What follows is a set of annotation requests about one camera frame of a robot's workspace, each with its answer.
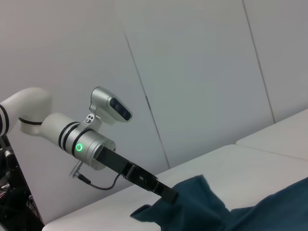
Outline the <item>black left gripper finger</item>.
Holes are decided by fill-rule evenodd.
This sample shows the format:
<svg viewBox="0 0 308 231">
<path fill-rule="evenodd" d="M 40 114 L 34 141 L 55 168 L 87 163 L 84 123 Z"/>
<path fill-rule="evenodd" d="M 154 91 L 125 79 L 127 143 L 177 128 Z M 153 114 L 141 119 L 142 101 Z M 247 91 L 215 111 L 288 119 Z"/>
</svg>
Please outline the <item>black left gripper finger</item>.
<svg viewBox="0 0 308 231">
<path fill-rule="evenodd" d="M 163 201 L 171 205 L 175 203 L 178 197 L 178 193 L 174 189 L 164 185 L 158 180 L 154 180 L 152 192 L 159 195 Z"/>
</svg>

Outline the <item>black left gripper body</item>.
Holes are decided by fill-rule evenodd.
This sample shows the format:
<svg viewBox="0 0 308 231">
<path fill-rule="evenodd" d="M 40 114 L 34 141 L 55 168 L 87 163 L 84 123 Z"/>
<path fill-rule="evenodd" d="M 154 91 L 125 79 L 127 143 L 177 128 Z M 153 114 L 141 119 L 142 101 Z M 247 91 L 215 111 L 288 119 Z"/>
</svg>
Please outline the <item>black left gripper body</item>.
<svg viewBox="0 0 308 231">
<path fill-rule="evenodd" d="M 155 192 L 158 189 L 155 175 L 106 147 L 99 152 L 96 160 L 147 191 Z"/>
</svg>

